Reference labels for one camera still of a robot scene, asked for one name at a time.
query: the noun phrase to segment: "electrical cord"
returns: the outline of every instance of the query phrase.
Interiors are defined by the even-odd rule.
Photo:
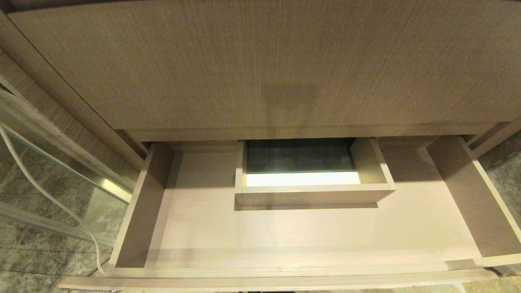
[[[66,207],[61,202],[59,202],[52,195],[50,195],[47,191],[45,191],[45,189],[43,189],[43,187],[38,182],[36,182],[36,180],[34,180],[34,178],[32,177],[31,173],[29,173],[29,171],[27,170],[27,168],[23,164],[22,160],[18,156],[18,153],[16,152],[13,144],[11,143],[11,140],[10,140],[9,136],[7,135],[7,133],[6,133],[3,124],[0,124],[0,133],[2,134],[2,137],[4,138],[5,144],[7,145],[7,148],[9,149],[9,152],[11,153],[11,155],[15,159],[16,163],[18,164],[18,167],[20,167],[20,169],[22,170],[23,174],[27,177],[29,182],[31,182],[33,184],[33,186],[36,187],[36,189],[39,192],[41,192],[45,197],[47,197],[55,205],[59,206],[62,210],[66,211],[71,217],[73,217],[76,221],[78,221],[78,223],[87,231],[87,233],[89,233],[89,235],[91,236],[92,240],[94,241],[94,245],[96,246],[97,268],[98,268],[98,270],[100,271],[100,273],[102,275],[105,275],[105,271],[101,267],[100,246],[97,243],[97,240],[96,240],[96,237],[94,236],[94,234],[90,231],[89,228],[87,228],[87,225],[85,225],[85,223],[81,220],[81,218],[77,214],[75,214],[72,210],[70,210],[68,207]]]

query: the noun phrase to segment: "wooden cabinet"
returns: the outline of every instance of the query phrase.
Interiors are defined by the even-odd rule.
[[[486,132],[521,116],[520,13],[515,2],[248,0],[8,16],[112,128],[186,141]]]
[[[110,260],[112,277],[147,278],[151,287],[161,278],[267,278],[263,288],[276,290],[280,280],[270,278],[326,286],[326,276],[393,283],[424,274],[442,282],[519,261],[519,228],[461,137],[381,145],[396,190],[377,208],[235,211],[236,151],[180,154],[156,143]]]

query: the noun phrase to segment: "wood grain texture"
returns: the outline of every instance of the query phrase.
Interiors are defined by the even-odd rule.
[[[521,131],[521,116],[510,123],[498,124],[497,127],[483,135],[479,141],[470,145],[472,155],[474,157],[482,156],[518,131]]]
[[[201,141],[241,139],[290,139],[324,137],[438,136],[482,133],[497,123],[476,124],[396,124],[322,127],[243,127],[189,129],[132,129],[127,134],[135,141]]]
[[[386,162],[376,139],[357,138],[350,150],[361,183],[388,183],[388,177],[386,177],[382,170],[382,165],[386,165]]]
[[[6,78],[10,91],[22,94],[34,108],[42,113],[53,113],[51,105],[59,104],[79,123],[96,135],[110,149],[135,170],[133,181],[144,162],[101,117],[82,99],[49,62],[34,48],[11,20],[0,11],[0,47],[27,74],[12,71],[3,65],[0,74]]]
[[[384,155],[399,180],[378,209],[235,212],[236,153],[184,154],[145,267],[116,268],[114,276],[384,274],[480,258],[427,151]]]
[[[461,137],[428,147],[483,257],[521,252],[519,228]]]
[[[66,277],[61,281],[59,288],[146,292],[347,290],[428,286],[495,278],[498,276],[494,272],[482,268],[435,273],[329,277],[204,279]]]
[[[284,0],[129,1],[8,16],[115,129],[306,133],[513,121],[519,14],[510,1]]]
[[[498,123],[498,124],[492,126],[490,129],[487,129],[486,131],[483,131],[480,134],[477,134],[477,135],[463,135],[462,137],[467,142],[468,145],[471,145],[471,144],[475,143],[478,140],[483,140],[483,137],[487,136],[492,129],[501,127],[501,125],[506,125],[506,124],[508,124],[508,122],[501,122],[501,123]]]
[[[0,105],[14,118],[9,127],[44,142],[40,144],[43,150],[49,150],[49,145],[56,147],[100,175],[133,188],[138,176],[133,166],[69,114],[1,49],[0,68],[0,84],[6,89],[0,89]]]
[[[121,224],[111,268],[144,267],[172,160],[173,151],[167,144],[152,145]]]
[[[235,168],[235,210],[298,210],[378,207],[395,185],[374,138],[357,138],[351,146],[362,184],[315,186],[248,186],[245,144],[239,145]]]
[[[376,141],[382,149],[392,148],[426,148],[439,136],[409,136],[409,137],[377,137]]]
[[[168,145],[181,153],[229,153],[237,149],[237,140],[169,141]]]
[[[246,187],[241,192],[243,206],[237,210],[378,207],[376,203],[388,191],[387,184]]]

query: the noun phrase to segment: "drawer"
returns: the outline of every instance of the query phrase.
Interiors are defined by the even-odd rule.
[[[363,142],[374,152],[377,140]],[[335,288],[360,289],[360,276],[423,274],[441,282],[453,272],[447,280],[455,282],[471,279],[463,270],[521,260],[519,228],[461,137],[427,146],[394,141],[377,150],[393,180],[377,208],[236,211],[237,151],[182,154],[155,143],[109,262],[111,276],[148,278],[151,286],[154,278],[351,276]],[[264,284],[280,289],[275,278]]]
[[[247,147],[245,142],[239,142],[235,169],[235,210],[378,207],[378,202],[395,190],[378,142],[374,138],[357,138],[349,148],[356,167],[353,173],[358,177],[359,184],[248,186]],[[347,176],[349,172],[338,174]]]

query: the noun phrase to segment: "stone tile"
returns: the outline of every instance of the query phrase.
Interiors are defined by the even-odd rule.
[[[407,288],[396,288],[394,293],[464,293],[460,288],[452,285],[417,286]]]
[[[41,179],[46,179],[51,176],[62,177],[62,178],[76,178],[77,175],[71,172],[70,170],[60,166],[58,164],[45,164],[45,165],[26,165],[27,170],[31,174],[31,176],[40,181]],[[27,180],[26,176],[20,170],[18,166],[15,168],[15,180]]]
[[[0,182],[4,180],[15,164],[15,159],[0,140]]]
[[[15,228],[15,223],[16,222],[11,221],[11,220],[9,220],[7,218],[0,217],[0,228]]]
[[[56,196],[56,199],[82,217],[90,201],[89,196],[83,194],[69,194]],[[64,210],[51,202],[42,194],[0,194],[0,201],[13,207],[46,217],[64,224],[77,226],[78,223]]]
[[[0,228],[0,235],[0,248],[69,252],[96,251],[92,242],[66,237],[29,226]],[[107,253],[111,252],[111,247],[101,246],[101,249]]]
[[[521,277],[505,277],[463,284],[467,293],[521,292],[520,285]]]
[[[0,270],[34,274],[86,276],[96,269],[94,252],[61,252],[0,248]],[[101,256],[102,261],[109,253]]]
[[[64,293],[58,289],[63,276],[0,272],[0,292]]]
[[[25,178],[13,179],[9,182],[5,182],[2,190],[2,194],[36,194],[38,190]]]

